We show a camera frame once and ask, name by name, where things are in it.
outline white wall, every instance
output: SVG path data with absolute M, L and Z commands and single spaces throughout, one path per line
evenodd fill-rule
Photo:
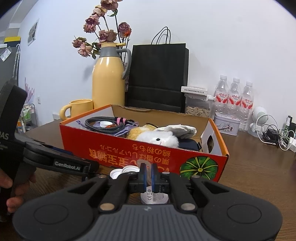
M 99 0 L 39 0 L 22 22 L 20 86 L 35 87 L 39 121 L 71 100 L 91 98 L 95 60 L 83 58 L 71 45 L 73 36 L 95 40 L 83 32 L 84 20 Z M 37 39 L 26 38 L 40 18 Z M 296 19 L 273 0 L 124 0 L 118 20 L 131 25 L 133 44 L 149 44 L 164 26 L 172 43 L 186 42 L 190 50 L 189 84 L 214 93 L 220 74 L 254 83 L 255 106 L 263 106 L 282 125 L 287 115 L 296 119 Z

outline white cloth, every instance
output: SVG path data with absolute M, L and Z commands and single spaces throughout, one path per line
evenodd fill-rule
M 197 131 L 195 127 L 184 125 L 169 125 L 166 127 L 159 127 L 154 131 L 171 131 L 174 136 L 181 139 L 191 138 L 196 135 Z

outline pumpkin illustration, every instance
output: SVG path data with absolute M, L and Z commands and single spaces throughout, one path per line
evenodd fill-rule
M 188 159 L 180 167 L 180 176 L 190 179 L 192 175 L 213 180 L 217 174 L 218 165 L 207 156 L 198 156 Z

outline yellow plush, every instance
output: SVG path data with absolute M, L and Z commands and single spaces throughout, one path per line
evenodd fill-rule
M 157 128 L 152 125 L 138 126 L 136 128 L 131 129 L 126 138 L 131 140 L 136 140 L 139 134 L 145 131 L 154 131 L 155 129 Z

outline human hand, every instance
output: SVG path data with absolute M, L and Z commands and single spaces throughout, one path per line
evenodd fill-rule
M 36 182 L 35 174 L 32 174 L 26 183 L 19 185 L 15 188 L 15 197 L 9 198 L 6 201 L 8 212 L 14 213 L 22 205 L 22 203 L 24 202 L 22 196 L 29 190 L 30 181 L 33 183 Z M 0 187 L 11 188 L 12 184 L 13 183 L 11 178 L 0 169 Z

